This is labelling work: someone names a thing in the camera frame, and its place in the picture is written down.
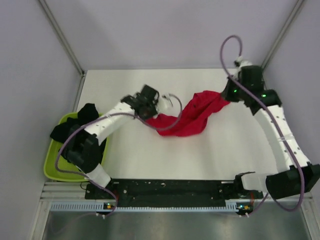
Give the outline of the red t shirt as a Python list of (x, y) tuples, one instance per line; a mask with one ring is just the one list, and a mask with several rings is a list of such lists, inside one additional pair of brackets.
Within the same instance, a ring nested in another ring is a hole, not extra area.
[(224, 100), (219, 92), (205, 90), (195, 93), (182, 110), (178, 123), (168, 130), (157, 132), (163, 137), (190, 137), (201, 134), (207, 126), (208, 118), (228, 104), (230, 102)]

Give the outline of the black t shirt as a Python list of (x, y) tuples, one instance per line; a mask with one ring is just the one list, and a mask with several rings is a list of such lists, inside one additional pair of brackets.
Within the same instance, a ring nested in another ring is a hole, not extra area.
[(64, 145), (72, 133), (100, 116), (95, 104), (86, 103), (79, 112), (68, 113), (60, 120), (50, 134), (52, 141), (43, 167), (47, 177), (81, 182), (85, 174), (103, 162), (107, 141), (98, 144), (93, 135), (83, 129)]

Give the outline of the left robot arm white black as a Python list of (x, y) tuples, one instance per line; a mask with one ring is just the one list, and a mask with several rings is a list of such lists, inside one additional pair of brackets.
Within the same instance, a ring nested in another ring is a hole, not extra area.
[(111, 177), (101, 165), (103, 154), (100, 145), (114, 131), (136, 117), (148, 120), (170, 107), (170, 100), (161, 96), (154, 88), (144, 85), (141, 92), (126, 95), (113, 109), (82, 129), (75, 125), (63, 144), (61, 156), (74, 164), (86, 179), (97, 184), (96, 192), (102, 198), (109, 198), (114, 191)]

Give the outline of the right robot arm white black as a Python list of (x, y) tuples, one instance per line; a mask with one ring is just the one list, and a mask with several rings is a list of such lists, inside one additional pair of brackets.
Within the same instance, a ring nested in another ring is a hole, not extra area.
[(264, 87), (262, 68), (249, 61), (235, 62), (221, 93), (228, 102), (243, 102), (262, 128), (276, 162), (276, 173), (245, 172), (236, 175), (233, 192), (245, 198), (252, 190), (268, 192), (275, 200), (308, 193), (320, 179), (319, 164), (302, 152), (288, 126), (277, 92)]

